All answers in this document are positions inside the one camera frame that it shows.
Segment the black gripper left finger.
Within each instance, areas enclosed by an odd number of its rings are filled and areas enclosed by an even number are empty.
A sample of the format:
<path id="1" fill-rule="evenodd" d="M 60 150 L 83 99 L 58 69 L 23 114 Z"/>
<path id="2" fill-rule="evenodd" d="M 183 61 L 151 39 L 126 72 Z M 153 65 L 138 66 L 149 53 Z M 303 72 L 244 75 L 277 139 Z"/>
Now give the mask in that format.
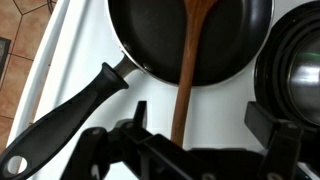
<path id="1" fill-rule="evenodd" d="M 110 132 L 102 127 L 83 131 L 60 180 L 103 180 L 110 166 L 118 162 L 139 177 L 140 157 L 127 132 L 143 128 L 146 112 L 147 102 L 139 101 L 133 118 L 118 121 Z"/>

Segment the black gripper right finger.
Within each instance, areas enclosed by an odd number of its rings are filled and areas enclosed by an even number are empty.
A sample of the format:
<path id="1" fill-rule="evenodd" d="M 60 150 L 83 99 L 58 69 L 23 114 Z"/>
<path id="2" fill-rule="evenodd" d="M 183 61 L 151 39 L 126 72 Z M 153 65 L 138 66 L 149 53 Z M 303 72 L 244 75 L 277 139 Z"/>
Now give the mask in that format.
<path id="1" fill-rule="evenodd" d="M 294 180 L 303 131 L 279 120 L 257 102 L 247 104 L 245 125 L 266 149 L 259 167 L 262 180 Z"/>

